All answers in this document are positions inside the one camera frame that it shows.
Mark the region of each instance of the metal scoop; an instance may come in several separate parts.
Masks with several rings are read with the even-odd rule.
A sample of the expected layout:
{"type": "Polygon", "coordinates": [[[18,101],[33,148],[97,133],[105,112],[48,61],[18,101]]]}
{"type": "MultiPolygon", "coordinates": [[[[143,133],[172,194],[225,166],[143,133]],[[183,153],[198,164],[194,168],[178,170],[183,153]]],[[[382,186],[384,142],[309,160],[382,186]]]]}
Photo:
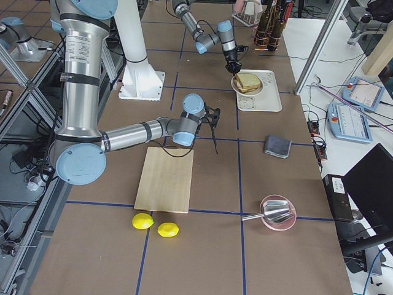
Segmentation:
{"type": "Polygon", "coordinates": [[[263,217],[268,223],[279,224],[293,218],[295,215],[286,200],[268,200],[263,204],[262,212],[243,216],[241,220],[249,220],[263,217]]]}

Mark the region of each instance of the lemon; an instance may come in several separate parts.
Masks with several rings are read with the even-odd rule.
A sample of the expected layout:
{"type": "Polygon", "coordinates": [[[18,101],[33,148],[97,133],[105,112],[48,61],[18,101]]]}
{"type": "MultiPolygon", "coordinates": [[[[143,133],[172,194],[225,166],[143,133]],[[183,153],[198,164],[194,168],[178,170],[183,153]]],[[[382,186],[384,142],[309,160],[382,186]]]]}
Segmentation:
{"type": "Polygon", "coordinates": [[[157,232],[165,238],[174,237],[179,232],[179,227],[176,223],[165,222],[159,225],[157,232]]]}
{"type": "Polygon", "coordinates": [[[153,225],[154,220],[149,214],[138,213],[133,217],[132,223],[136,229],[148,229],[153,225]]]}

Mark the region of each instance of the computer monitor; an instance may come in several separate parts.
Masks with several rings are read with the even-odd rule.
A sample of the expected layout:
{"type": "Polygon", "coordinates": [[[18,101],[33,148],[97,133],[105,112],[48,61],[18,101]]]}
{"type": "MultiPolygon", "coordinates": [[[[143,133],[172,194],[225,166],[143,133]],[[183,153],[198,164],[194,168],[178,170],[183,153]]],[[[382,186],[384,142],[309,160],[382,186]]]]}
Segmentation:
{"type": "Polygon", "coordinates": [[[393,246],[393,156],[377,144],[343,178],[343,184],[375,236],[341,247],[344,255],[379,244],[393,246]]]}

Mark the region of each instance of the light blue joint cap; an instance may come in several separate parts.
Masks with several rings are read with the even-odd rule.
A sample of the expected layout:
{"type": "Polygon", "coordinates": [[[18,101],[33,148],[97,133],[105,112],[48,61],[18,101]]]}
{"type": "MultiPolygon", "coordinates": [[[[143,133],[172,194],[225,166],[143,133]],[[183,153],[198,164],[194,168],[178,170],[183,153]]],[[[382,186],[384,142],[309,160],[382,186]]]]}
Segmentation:
{"type": "Polygon", "coordinates": [[[183,98],[183,110],[187,113],[198,114],[203,108],[203,99],[196,93],[190,93],[183,98]]]}
{"type": "Polygon", "coordinates": [[[52,29],[60,34],[65,34],[66,30],[63,28],[63,26],[61,24],[59,24],[58,22],[55,22],[53,20],[50,20],[50,22],[52,23],[52,29]]]}
{"type": "Polygon", "coordinates": [[[9,50],[11,48],[11,45],[2,39],[0,39],[0,45],[2,45],[6,50],[9,50]]]}
{"type": "Polygon", "coordinates": [[[71,184],[84,185],[103,174],[106,157],[103,150],[92,143],[79,143],[65,149],[56,162],[58,176],[71,184]]]}
{"type": "Polygon", "coordinates": [[[227,32],[232,30],[232,24],[230,20],[225,20],[223,22],[220,22],[217,25],[217,29],[219,30],[219,32],[227,32]]]}
{"type": "Polygon", "coordinates": [[[208,51],[208,49],[201,42],[196,42],[195,48],[197,49],[199,54],[204,54],[205,52],[208,51]]]}
{"type": "Polygon", "coordinates": [[[98,20],[108,20],[115,15],[117,0],[71,0],[84,14],[98,20]]]}
{"type": "Polygon", "coordinates": [[[182,146],[190,146],[194,141],[195,135],[190,132],[176,132],[173,135],[173,142],[182,146]]]}
{"type": "Polygon", "coordinates": [[[20,18],[18,17],[6,17],[1,20],[1,22],[5,25],[9,26],[16,26],[16,25],[22,25],[23,22],[21,21],[20,18]]]}

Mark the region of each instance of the wooden cutting board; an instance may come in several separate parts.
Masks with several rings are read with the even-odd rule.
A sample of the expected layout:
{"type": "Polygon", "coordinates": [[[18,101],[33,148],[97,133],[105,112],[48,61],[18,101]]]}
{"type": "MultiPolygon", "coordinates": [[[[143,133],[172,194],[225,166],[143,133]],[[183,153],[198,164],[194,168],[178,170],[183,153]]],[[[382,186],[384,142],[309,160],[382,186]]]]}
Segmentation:
{"type": "MultiPolygon", "coordinates": [[[[188,149],[166,149],[184,155],[188,149]]],[[[181,158],[160,147],[148,147],[134,208],[147,211],[188,213],[193,151],[181,158]]]]}

